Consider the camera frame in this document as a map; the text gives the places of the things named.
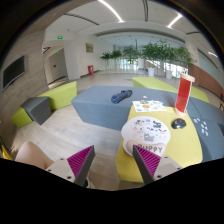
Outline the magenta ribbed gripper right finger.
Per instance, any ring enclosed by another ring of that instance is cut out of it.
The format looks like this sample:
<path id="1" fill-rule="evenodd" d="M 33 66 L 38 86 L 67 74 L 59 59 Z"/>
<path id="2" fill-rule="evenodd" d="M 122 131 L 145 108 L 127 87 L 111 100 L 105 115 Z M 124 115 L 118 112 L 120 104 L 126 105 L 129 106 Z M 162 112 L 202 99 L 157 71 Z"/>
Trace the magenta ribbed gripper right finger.
<path id="1" fill-rule="evenodd" d="M 133 146 L 133 157 L 140 170 L 144 184 L 152 183 L 161 157 L 137 145 Z"/>

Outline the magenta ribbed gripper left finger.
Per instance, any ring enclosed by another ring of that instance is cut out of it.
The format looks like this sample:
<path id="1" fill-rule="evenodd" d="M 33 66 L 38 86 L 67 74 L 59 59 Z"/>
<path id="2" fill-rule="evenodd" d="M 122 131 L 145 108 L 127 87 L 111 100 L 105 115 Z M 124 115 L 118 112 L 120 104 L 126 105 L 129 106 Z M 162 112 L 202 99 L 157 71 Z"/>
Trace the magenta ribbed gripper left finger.
<path id="1" fill-rule="evenodd" d="M 81 187 L 87 186 L 87 174 L 95 157 L 94 146 L 89 146 L 70 156 L 67 161 L 75 176 L 74 183 Z"/>

